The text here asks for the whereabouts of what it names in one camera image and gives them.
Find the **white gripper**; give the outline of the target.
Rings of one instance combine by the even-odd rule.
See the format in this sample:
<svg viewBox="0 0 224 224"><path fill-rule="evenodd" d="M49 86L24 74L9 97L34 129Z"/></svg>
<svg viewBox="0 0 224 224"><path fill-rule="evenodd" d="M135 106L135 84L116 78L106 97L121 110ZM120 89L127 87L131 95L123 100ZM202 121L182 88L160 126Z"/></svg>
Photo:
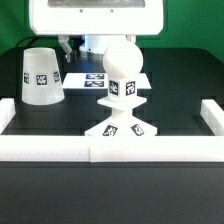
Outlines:
<svg viewBox="0 0 224 224"><path fill-rule="evenodd" d="M77 52L67 35L157 35L163 29L163 0L29 0L29 23L37 35L59 35L68 63Z"/></svg>

